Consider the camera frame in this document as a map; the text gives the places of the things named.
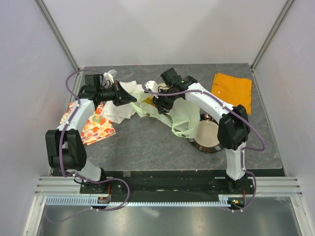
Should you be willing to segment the light green plastic bag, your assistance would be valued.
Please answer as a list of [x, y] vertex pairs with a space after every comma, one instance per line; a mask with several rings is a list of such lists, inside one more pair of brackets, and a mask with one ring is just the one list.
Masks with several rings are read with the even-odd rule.
[[169, 126], [174, 135], [183, 138], [195, 138], [200, 122], [200, 108], [194, 103], [179, 98], [175, 100], [173, 108], [166, 114], [159, 114], [155, 106], [144, 103], [152, 94], [137, 92], [134, 96], [137, 101], [131, 103], [135, 112], [141, 117], [155, 118]]

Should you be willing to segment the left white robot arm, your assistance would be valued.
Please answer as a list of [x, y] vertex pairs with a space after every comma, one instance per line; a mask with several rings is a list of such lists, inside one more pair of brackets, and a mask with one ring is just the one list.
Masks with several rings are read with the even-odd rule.
[[77, 177], [91, 185], [96, 193], [104, 193], [109, 180], [105, 171], [87, 160], [87, 153], [81, 139], [88, 118], [101, 102], [111, 101], [115, 106], [136, 102], [118, 81], [105, 87], [104, 75], [85, 75], [85, 84], [75, 95], [74, 108], [58, 128], [45, 134], [49, 166], [59, 170], [63, 177]]

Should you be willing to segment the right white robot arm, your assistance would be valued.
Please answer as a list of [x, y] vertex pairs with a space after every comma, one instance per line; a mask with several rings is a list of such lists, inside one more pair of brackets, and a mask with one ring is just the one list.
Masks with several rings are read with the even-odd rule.
[[209, 114], [218, 124], [217, 138], [225, 148], [227, 168], [225, 187], [230, 193], [238, 193], [246, 182], [244, 149], [250, 133], [246, 108], [233, 106], [207, 91], [192, 76], [181, 77], [174, 68], [161, 74], [166, 88], [159, 88], [155, 81], [145, 83], [147, 92], [154, 95], [153, 103], [160, 114], [174, 108], [177, 99], [183, 98]]

